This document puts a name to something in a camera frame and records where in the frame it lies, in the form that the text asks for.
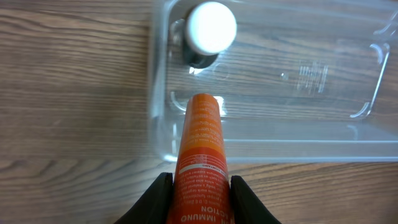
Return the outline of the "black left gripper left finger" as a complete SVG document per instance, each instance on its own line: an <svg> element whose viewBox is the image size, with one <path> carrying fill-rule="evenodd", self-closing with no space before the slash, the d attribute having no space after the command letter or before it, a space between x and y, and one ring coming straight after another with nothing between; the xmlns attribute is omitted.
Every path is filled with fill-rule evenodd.
<svg viewBox="0 0 398 224"><path fill-rule="evenodd" d="M114 224L166 224L174 192L173 174L162 172Z"/></svg>

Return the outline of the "orange tube white cap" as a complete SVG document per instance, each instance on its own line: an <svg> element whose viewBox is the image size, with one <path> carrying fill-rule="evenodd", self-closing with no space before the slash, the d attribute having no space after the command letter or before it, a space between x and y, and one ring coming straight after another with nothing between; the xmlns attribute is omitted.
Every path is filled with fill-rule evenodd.
<svg viewBox="0 0 398 224"><path fill-rule="evenodd" d="M219 104L205 93L187 105L167 223L234 223Z"/></svg>

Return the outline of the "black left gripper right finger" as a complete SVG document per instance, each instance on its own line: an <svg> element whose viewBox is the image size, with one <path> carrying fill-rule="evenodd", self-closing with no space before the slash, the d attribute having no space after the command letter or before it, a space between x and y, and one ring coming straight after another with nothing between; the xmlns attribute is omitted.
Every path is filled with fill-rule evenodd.
<svg viewBox="0 0 398 224"><path fill-rule="evenodd" d="M281 224L239 175L231 177L230 196L235 224Z"/></svg>

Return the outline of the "black bottle white cap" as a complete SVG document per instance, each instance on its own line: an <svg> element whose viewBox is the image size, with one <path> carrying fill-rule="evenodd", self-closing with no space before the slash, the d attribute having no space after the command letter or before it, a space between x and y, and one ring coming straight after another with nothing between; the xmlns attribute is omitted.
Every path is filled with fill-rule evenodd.
<svg viewBox="0 0 398 224"><path fill-rule="evenodd" d="M198 4L185 21L183 61L197 69L209 67L231 46L236 34L236 18L227 6L215 1Z"/></svg>

